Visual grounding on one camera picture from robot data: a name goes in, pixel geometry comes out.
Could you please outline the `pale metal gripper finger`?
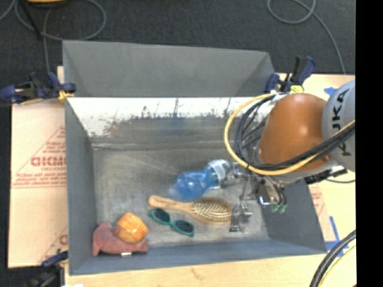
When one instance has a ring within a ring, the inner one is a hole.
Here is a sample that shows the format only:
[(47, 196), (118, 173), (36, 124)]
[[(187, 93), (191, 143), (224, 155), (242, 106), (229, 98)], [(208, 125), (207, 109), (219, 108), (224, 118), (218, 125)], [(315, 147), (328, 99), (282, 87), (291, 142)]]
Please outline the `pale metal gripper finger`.
[(231, 213), (230, 228), (231, 233), (244, 233), (247, 224), (252, 217), (253, 212), (249, 210), (246, 203), (237, 203), (234, 205)]
[(220, 182), (221, 188), (229, 188), (239, 185), (247, 178), (247, 172), (238, 163), (232, 163), (224, 166), (224, 176)]

